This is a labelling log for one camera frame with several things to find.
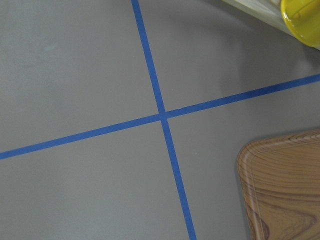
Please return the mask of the yellow mug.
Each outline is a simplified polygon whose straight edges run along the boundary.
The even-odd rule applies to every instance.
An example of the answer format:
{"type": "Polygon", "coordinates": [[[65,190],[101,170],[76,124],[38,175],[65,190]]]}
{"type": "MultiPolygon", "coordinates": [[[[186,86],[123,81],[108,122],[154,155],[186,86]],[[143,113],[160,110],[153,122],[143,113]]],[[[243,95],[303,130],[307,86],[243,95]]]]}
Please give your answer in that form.
{"type": "Polygon", "coordinates": [[[280,11],[285,25],[297,40],[309,47],[320,47],[318,0],[282,0],[280,11]]]}

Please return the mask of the wooden dish rack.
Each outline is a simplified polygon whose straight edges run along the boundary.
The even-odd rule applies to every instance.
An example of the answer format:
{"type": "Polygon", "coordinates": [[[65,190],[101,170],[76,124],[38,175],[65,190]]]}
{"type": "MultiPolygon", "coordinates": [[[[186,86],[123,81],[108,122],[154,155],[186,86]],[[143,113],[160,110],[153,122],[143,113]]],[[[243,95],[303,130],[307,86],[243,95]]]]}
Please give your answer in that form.
{"type": "Polygon", "coordinates": [[[281,1],[227,0],[226,3],[294,37],[283,20],[281,1]]]}

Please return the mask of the brown wooden tray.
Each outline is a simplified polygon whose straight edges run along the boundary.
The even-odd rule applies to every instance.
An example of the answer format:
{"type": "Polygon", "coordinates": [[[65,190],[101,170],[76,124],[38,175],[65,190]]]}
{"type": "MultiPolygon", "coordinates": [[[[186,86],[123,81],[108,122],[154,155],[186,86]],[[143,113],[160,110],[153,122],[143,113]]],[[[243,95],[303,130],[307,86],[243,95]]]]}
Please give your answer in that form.
{"type": "Polygon", "coordinates": [[[253,240],[319,239],[319,130],[250,142],[237,169],[253,240]]]}

